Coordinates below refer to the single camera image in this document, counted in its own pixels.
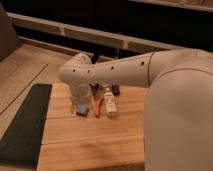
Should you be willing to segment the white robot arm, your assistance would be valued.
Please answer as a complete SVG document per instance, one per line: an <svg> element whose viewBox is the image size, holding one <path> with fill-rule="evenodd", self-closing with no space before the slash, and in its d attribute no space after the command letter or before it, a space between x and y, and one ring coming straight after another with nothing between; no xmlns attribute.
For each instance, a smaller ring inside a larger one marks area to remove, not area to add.
<svg viewBox="0 0 213 171"><path fill-rule="evenodd" d="M89 85L144 87L146 171L213 171L213 53L176 49L93 64L80 53L59 69L77 104Z"/></svg>

